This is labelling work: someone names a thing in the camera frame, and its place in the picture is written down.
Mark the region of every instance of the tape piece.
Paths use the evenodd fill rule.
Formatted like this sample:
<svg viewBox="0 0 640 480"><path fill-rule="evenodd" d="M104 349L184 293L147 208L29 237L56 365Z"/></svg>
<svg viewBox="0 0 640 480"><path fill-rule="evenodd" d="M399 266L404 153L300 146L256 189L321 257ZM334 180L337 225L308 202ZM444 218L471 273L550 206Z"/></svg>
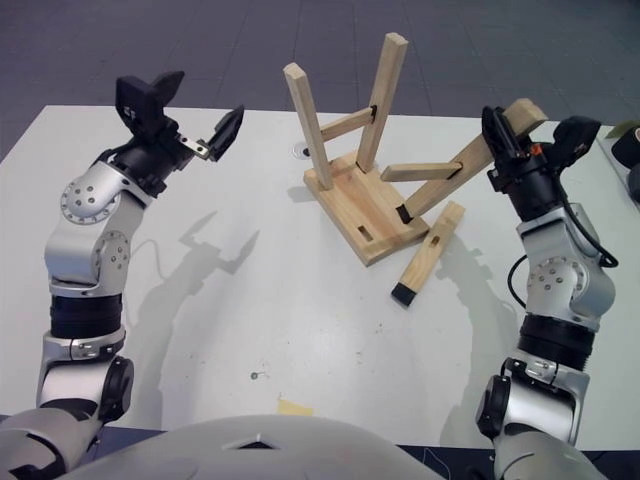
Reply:
<svg viewBox="0 0 640 480"><path fill-rule="evenodd" d="M290 402L283 398L278 399L278 413L281 415L300 415L310 417L313 415L313 408L303 407L297 403Z"/></svg>

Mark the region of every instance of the wooden leg piece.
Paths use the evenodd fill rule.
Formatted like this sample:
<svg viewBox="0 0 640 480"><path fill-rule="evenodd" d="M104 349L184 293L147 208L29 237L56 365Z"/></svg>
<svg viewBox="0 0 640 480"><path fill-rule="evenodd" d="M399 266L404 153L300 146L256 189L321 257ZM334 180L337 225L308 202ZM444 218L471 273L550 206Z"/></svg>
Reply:
<svg viewBox="0 0 640 480"><path fill-rule="evenodd" d="M504 112L516 135L527 135L547 120L531 100L516 100ZM440 203L458 187L480 173L493 161L491 152L481 135L478 135L451 162L460 163L462 169L448 180L432 180L420 187L398 208L403 221L410 221Z"/></svg>
<svg viewBox="0 0 640 480"><path fill-rule="evenodd" d="M327 151L324 148L322 133L320 133L320 124L311 95L309 79L304 70L296 63L290 63L284 67L284 76L287 79L293 104L298 112L302 133L304 133L304 139L309 147L313 168L318 174L318 181L323 188L328 190L333 187L333 181L329 173L329 160L327 160Z"/></svg>
<svg viewBox="0 0 640 480"><path fill-rule="evenodd" d="M393 94L396 91L402 62L407 53L407 42L397 33L387 33L382 46L378 72L371 92L370 106L375 106L375 119L371 125L367 125L360 140L356 163L360 169L367 173L373 168L373 162L378 151L380 138L387 122L387 116L391 110Z"/></svg>
<svg viewBox="0 0 640 480"><path fill-rule="evenodd" d="M339 118L335 122L320 127L322 139L325 142L333 140L340 135L349 133L356 128L364 127L373 121L373 108L367 107L357 112Z"/></svg>
<svg viewBox="0 0 640 480"><path fill-rule="evenodd" d="M420 180L442 180L452 177L462 168L461 163L399 163L384 169L383 182L415 182Z"/></svg>
<svg viewBox="0 0 640 480"><path fill-rule="evenodd" d="M463 215L464 207L455 202L449 202L429 230L420 249L411 259L400 281L391 292L391 295L405 307L411 305L416 294L424 286Z"/></svg>

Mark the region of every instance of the table surface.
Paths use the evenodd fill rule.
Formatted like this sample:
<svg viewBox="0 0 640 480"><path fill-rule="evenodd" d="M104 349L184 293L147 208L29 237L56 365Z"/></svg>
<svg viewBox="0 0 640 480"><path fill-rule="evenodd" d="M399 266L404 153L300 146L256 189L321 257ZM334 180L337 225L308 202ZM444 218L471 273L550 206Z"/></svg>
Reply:
<svg viewBox="0 0 640 480"><path fill-rule="evenodd" d="M208 138L224 112L168 114ZM336 117L321 114L321 123ZM551 139L553 126L534 138ZM391 116L377 163L448 161L479 131L478 119ZM330 142L330 156L355 148L358 135ZM43 252L59 195L127 138L113 108L49 106L0 165L0 413L34 404L49 323ZM311 162L292 153L301 139L295 113L248 111L218 164L194 159L146 212L123 315L133 405L118 424L173 429L275 413L286 399L395 443L490 447L475 409L523 315L506 287L523 253L510 202L484 174L450 197L466 215L406 310L389 293L417 246L365 268L303 185ZM598 146L563 181L621 261L588 364L578 446L639 449L640 382L628 359L640 336L640 219ZM419 184L396 185L409 195ZM443 206L424 218L432 223Z"/></svg>

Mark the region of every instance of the loose wooden leg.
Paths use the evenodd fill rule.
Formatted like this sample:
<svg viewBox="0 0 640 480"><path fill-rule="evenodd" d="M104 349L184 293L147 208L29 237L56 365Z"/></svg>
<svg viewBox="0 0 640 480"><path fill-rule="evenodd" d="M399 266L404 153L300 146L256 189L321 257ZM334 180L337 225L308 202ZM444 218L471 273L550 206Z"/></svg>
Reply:
<svg viewBox="0 0 640 480"><path fill-rule="evenodd" d="M411 305L416 294L422 289L435 267L438 258L447 247L453 232L464 215L464 207L449 202L442 214L431 227L420 249L411 259L400 281L391 295L405 307Z"/></svg>
<svg viewBox="0 0 640 480"><path fill-rule="evenodd" d="M309 79L304 70L296 63L290 63L284 67L284 76L287 79L287 85L289 85L293 104L298 112L304 139L311 154L313 168L318 175L318 182L323 188L329 190L333 188L333 180L329 171L329 160L327 159L327 151L324 148L324 141L320 132L320 124L318 123L318 115L311 95Z"/></svg>
<svg viewBox="0 0 640 480"><path fill-rule="evenodd" d="M369 102L369 106L375 108L375 118L372 124L364 127L356 158L356 163L365 173L373 168L408 44L409 42L397 33L387 33L385 36Z"/></svg>

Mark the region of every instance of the robotic arm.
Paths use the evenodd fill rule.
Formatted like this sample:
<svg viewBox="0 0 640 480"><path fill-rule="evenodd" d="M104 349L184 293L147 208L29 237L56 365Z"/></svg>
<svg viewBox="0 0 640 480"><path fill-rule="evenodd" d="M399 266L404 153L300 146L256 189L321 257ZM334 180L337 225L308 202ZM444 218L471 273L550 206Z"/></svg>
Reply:
<svg viewBox="0 0 640 480"><path fill-rule="evenodd" d="M571 117L555 130L555 143L539 144L516 139L501 109L483 111L483 136L495 158L489 179L523 222L517 230L530 264L517 349L490 379L476 415L494 443L496 478L603 478L573 445L589 384L584 367L615 297L603 268L618 262L559 180L599 128Z"/></svg>
<svg viewBox="0 0 640 480"><path fill-rule="evenodd" d="M117 353L125 340L120 314L131 239L169 174L194 155L219 160L244 114L242 106L229 112L209 142L185 137L163 112L183 77L171 72L150 85L119 78L116 110L133 137L103 152L62 194L60 223L45 250L51 330L43 340L38 408L0 427L2 478L3 472L53 478L71 470L100 428L129 407L133 363Z"/></svg>

